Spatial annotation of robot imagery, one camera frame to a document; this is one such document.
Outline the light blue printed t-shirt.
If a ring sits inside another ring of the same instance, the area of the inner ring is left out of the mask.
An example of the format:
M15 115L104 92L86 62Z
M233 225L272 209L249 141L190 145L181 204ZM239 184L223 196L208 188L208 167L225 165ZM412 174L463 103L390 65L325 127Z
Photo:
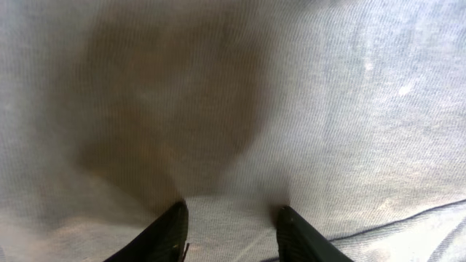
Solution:
M1 259L103 261L174 202L189 261L465 259L463 1L3 1Z

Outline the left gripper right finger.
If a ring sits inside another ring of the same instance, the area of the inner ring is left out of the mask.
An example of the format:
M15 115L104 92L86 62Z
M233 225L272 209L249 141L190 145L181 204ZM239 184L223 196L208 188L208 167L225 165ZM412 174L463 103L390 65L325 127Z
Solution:
M276 229L280 262L352 262L289 206L279 209Z

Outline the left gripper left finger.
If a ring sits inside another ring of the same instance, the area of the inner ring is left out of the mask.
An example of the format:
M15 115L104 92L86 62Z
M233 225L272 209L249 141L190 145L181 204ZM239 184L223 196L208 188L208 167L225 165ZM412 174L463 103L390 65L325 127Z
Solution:
M105 262L182 262L189 248L188 229L188 207L185 201L176 202Z

